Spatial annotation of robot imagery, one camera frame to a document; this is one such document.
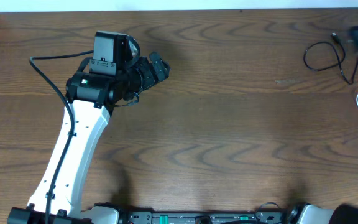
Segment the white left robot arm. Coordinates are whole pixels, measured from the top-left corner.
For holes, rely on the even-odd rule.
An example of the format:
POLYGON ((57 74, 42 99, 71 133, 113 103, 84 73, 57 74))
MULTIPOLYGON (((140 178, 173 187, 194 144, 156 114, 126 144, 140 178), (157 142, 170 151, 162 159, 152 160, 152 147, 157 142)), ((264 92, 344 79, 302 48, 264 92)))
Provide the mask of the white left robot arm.
POLYGON ((160 54, 140 54, 130 35, 99 31, 93 50, 58 96, 63 123, 47 169, 26 208, 12 208, 10 224, 125 223, 118 209, 104 203, 82 210, 86 176, 99 138, 115 108, 131 106, 141 92, 166 80, 170 66, 160 54))

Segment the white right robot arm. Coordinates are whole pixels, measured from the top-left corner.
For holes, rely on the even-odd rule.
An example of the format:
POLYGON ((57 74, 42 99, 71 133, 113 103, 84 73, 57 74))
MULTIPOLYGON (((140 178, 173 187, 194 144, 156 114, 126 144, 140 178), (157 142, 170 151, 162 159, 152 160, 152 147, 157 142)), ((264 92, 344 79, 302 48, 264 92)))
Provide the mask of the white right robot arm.
MULTIPOLYGON (((303 54, 303 62, 305 66, 314 71, 321 72, 333 67, 338 67, 339 72, 342 76, 342 79, 348 84, 352 85, 354 83, 354 78, 358 69, 358 26, 353 26, 349 29, 349 35, 351 40, 354 43, 354 46, 357 50, 357 59, 354 66, 352 75, 350 78, 347 78, 342 69, 342 63, 346 58, 346 50, 344 49, 342 42, 336 33, 331 34, 332 40, 338 44, 342 51, 342 55, 339 55, 336 48, 333 47, 337 62, 330 66, 324 68, 313 68, 311 67, 306 59, 308 51, 314 47, 316 44, 310 45, 306 48, 303 54)), ((287 214, 286 223, 310 223, 310 224, 346 224, 346 223, 358 223, 358 208, 349 204, 341 204, 336 209, 331 210, 327 208, 317 207, 310 203, 299 203, 295 205, 291 212, 287 214)))

